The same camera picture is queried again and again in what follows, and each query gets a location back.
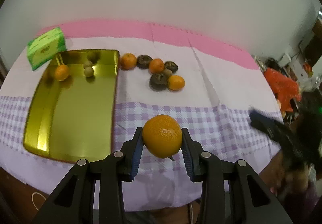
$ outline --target green tissue package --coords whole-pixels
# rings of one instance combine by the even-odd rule
[[[30,41],[27,46],[27,58],[33,70],[43,65],[59,51],[65,51],[65,38],[57,27]]]

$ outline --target tray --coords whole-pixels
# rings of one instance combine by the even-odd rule
[[[86,78],[83,63],[93,51],[98,56],[94,76]],[[53,79],[60,61],[54,56],[30,105],[24,147],[59,161],[101,160],[111,153],[119,52],[72,50],[58,55],[70,68],[70,76],[62,82]]]

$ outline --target table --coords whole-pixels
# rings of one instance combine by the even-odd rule
[[[175,118],[204,150],[222,160],[245,159],[257,173],[279,150],[248,125],[250,108],[281,120],[274,94],[248,52],[193,31],[156,23],[87,20],[59,27],[68,50],[117,49],[121,55],[131,52],[172,60],[186,81],[179,92],[155,92],[148,86],[148,72],[120,70],[114,150],[132,139],[136,127],[157,114]],[[36,156],[22,145],[28,108],[47,65],[32,71],[24,49],[0,90],[0,166],[49,194],[72,165]],[[190,181],[181,151],[173,157],[175,161],[158,159],[144,148],[138,175],[132,183],[123,183],[126,211],[179,207],[200,197],[202,184]]]

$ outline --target pink tablecloth border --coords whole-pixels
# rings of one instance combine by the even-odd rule
[[[203,53],[234,62],[246,69],[258,69],[247,51],[213,40],[197,32],[172,26],[139,21],[85,20],[46,27],[37,35],[57,26],[62,29],[66,38],[141,38],[174,46],[193,47]]]

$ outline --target white cable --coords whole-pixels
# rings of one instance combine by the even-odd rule
[[[44,200],[46,200],[46,198],[43,196],[43,194],[40,194],[39,192],[34,192],[34,193],[31,195],[31,201],[32,201],[32,202],[33,202],[33,196],[34,196],[35,194],[38,194],[38,195],[42,196],[42,197],[44,198]],[[36,210],[39,210],[39,209],[36,207],[36,205],[35,205],[35,203],[34,203],[34,202],[33,202],[33,206],[36,208]]]

